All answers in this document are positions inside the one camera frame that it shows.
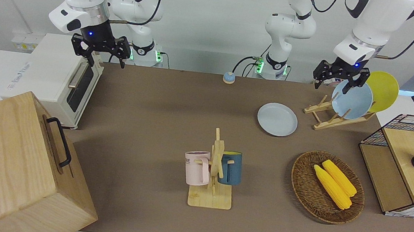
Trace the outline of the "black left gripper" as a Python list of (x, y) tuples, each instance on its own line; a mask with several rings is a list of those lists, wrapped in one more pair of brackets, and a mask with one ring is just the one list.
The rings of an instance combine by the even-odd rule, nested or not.
[(342, 88), (342, 93), (347, 94), (354, 87), (363, 87), (369, 79), (370, 70), (362, 69), (363, 67), (365, 67), (365, 61), (351, 65), (339, 57), (332, 64), (322, 60), (313, 71), (314, 88), (319, 89), (323, 81), (331, 74), (335, 77), (347, 78), (348, 82)]

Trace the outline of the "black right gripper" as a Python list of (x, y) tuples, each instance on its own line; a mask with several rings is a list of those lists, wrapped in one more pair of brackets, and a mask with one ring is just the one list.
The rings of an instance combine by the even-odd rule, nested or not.
[(81, 28), (81, 35), (74, 33), (72, 35), (72, 47), (75, 55), (86, 59), (89, 66), (94, 66), (95, 62), (92, 52), (115, 52), (115, 56), (119, 60), (120, 67), (125, 68), (125, 60), (131, 56), (130, 43), (127, 37), (119, 37), (116, 39), (112, 34), (111, 24), (108, 21), (104, 23)]

